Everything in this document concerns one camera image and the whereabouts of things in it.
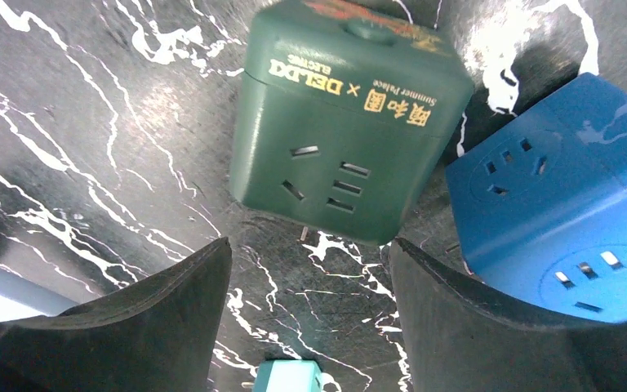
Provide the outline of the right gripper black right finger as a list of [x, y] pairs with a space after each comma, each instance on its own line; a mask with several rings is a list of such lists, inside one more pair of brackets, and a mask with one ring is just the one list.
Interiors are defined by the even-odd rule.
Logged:
[[396, 238], [389, 254], [417, 391], [627, 391], [627, 323], [505, 295]]

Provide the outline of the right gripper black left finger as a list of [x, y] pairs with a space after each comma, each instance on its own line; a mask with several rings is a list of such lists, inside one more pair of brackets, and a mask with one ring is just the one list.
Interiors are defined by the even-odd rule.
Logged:
[[0, 322], [0, 391], [205, 391], [232, 268], [227, 238], [55, 317]]

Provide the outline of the teal charger plug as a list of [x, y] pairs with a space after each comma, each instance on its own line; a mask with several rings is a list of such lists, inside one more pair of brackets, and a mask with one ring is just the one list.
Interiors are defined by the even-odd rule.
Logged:
[[255, 380], [242, 386], [253, 392], [322, 392], [322, 372], [313, 360], [267, 360], [258, 367]]

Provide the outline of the blue cube adapter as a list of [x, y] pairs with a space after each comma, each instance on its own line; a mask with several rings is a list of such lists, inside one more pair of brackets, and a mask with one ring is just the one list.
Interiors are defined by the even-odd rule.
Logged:
[[627, 322], [627, 93], [583, 73], [446, 169], [461, 253], [541, 308]]

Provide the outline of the light blue power strip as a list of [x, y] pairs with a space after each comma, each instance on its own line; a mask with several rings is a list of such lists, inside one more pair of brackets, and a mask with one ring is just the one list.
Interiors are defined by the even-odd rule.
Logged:
[[0, 322], [55, 317], [78, 303], [0, 269]]

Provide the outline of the dark green cube adapter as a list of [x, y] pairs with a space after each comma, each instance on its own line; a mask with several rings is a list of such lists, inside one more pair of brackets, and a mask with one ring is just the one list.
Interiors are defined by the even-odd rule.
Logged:
[[455, 48], [347, 1], [280, 1], [250, 26], [230, 192], [360, 243], [401, 229], [474, 92]]

